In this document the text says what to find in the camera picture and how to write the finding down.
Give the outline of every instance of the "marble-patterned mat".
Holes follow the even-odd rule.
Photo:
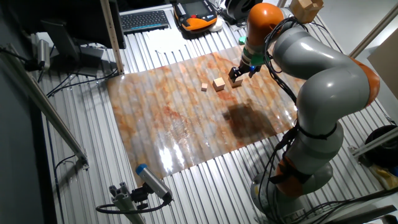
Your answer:
[[[165,177],[292,127],[295,106],[266,67],[231,88],[228,72],[241,52],[233,47],[107,82],[133,170],[146,163]],[[304,83],[279,75],[296,94]],[[216,92],[212,82],[219,77],[226,85]]]

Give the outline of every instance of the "keyboard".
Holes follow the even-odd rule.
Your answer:
[[[120,16],[125,34],[168,28],[166,13],[161,11],[140,12]]]

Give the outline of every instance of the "orange handheld controller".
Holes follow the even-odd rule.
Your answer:
[[[216,9],[206,0],[177,3],[174,16],[180,27],[191,32],[205,30],[217,21]]]

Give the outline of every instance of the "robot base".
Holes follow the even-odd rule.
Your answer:
[[[257,175],[250,186],[250,194],[253,203],[260,210],[260,212],[266,214],[267,217],[275,217],[276,213],[278,216],[285,221],[285,223],[290,223],[293,219],[297,217],[297,212],[304,209],[301,200],[298,198],[289,198],[284,194],[280,193],[277,187],[269,182],[268,183],[268,192],[267,189],[267,178],[268,174],[264,178],[261,191],[259,191],[262,173]]]

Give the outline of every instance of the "wooden cube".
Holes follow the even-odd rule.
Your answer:
[[[202,83],[201,84],[201,90],[202,91],[207,91],[207,83]]]
[[[312,22],[323,7],[322,0],[293,0],[290,10],[301,23]]]
[[[238,78],[235,79],[235,82],[232,82],[232,79],[228,78],[229,84],[231,84],[232,88],[236,88],[238,86],[242,85],[243,82],[243,76],[240,76]]]
[[[225,82],[223,78],[216,78],[213,80],[213,87],[216,91],[224,90]]]

